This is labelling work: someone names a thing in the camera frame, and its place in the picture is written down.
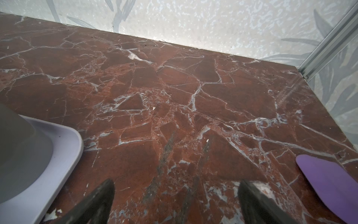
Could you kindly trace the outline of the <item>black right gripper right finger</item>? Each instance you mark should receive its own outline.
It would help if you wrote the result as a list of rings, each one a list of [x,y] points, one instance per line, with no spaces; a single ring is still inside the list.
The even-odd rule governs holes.
[[[254,184],[242,181],[238,188],[238,200],[246,224],[296,224],[273,199],[268,198]]]

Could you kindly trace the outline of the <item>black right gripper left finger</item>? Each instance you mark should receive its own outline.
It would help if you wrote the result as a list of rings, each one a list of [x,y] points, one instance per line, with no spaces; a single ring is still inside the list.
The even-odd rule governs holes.
[[[114,196],[114,182],[107,179],[56,223],[106,224],[109,220]]]

